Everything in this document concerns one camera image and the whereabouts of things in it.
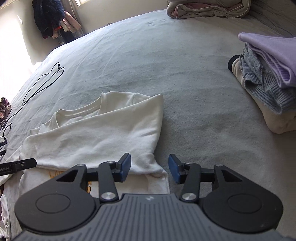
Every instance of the grey ribbed plate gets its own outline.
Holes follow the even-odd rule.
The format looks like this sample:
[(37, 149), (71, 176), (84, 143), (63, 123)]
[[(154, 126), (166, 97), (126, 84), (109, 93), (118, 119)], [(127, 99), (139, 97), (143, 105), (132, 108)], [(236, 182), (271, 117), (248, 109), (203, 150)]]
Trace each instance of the grey ribbed plate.
[(218, 227), (198, 205), (181, 202), (174, 194), (126, 194), (117, 203), (103, 205), (84, 227), (71, 233), (42, 236), (23, 231), (19, 241), (279, 241), (275, 230), (236, 234)]

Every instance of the bed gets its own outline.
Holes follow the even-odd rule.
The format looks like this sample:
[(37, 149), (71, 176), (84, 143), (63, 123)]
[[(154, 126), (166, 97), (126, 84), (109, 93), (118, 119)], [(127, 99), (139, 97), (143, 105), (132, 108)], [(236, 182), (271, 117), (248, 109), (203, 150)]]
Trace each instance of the bed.
[[(56, 62), (65, 73), (12, 119), (2, 162), (21, 146), (30, 129), (58, 109), (87, 105), (101, 92), (163, 93), (156, 161), (167, 172), (170, 153), (205, 168), (223, 163), (280, 197), (284, 214), (278, 231), (296, 237), (296, 132), (271, 133), (255, 102), (228, 70), (229, 59), (244, 47), (237, 38), (243, 31), (277, 35), (248, 15), (176, 20), (160, 10), (113, 23), (55, 49), (14, 98), (11, 115), (36, 79)], [(21, 173), (13, 175), (4, 188), (12, 237), (21, 231), (13, 212), (20, 177)], [(180, 193), (181, 185), (171, 176), (169, 184), (171, 193)], [(210, 190), (209, 185), (201, 188), (201, 195)]]

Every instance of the wall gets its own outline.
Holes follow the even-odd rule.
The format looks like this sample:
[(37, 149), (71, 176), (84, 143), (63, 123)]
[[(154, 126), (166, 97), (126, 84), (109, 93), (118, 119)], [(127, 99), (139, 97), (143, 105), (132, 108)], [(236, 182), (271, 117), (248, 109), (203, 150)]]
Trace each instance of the wall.
[(89, 0), (77, 7), (77, 13), (83, 30), (90, 33), (107, 23), (166, 8), (166, 0)]
[(0, 10), (0, 98), (9, 101), (47, 55), (59, 46), (43, 39), (34, 22), (32, 0), (19, 0)]

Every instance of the folded clothes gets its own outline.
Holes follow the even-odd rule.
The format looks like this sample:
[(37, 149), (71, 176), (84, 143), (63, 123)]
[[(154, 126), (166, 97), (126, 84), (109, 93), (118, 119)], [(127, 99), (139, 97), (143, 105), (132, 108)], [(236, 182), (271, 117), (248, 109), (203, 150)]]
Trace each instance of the folded clothes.
[(250, 0), (170, 1), (167, 14), (171, 18), (223, 17), (242, 18), (250, 10)]
[[(243, 74), (240, 68), (240, 59), (237, 58), (232, 66), (231, 71), (240, 82), (243, 88), (245, 79), (243, 78)], [(260, 108), (266, 125), (268, 128), (276, 134), (282, 134), (284, 132), (296, 130), (296, 111), (289, 111), (283, 113), (281, 115), (277, 115), (273, 113), (270, 109), (268, 109), (259, 99), (251, 95), (254, 99), (258, 107)]]
[(296, 111), (296, 88), (281, 89), (265, 60), (246, 43), (240, 55), (245, 89), (275, 114)]
[(238, 38), (248, 42), (250, 49), (264, 58), (280, 88), (296, 87), (296, 37), (240, 33)]

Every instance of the purple sweater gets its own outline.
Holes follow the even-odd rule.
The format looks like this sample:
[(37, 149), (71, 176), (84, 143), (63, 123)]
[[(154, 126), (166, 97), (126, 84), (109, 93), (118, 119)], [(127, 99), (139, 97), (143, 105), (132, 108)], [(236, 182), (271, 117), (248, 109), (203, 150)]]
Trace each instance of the purple sweater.
[(248, 42), (250, 48), (264, 58), (276, 76), (280, 88), (296, 87), (296, 37), (240, 33), (238, 38)]

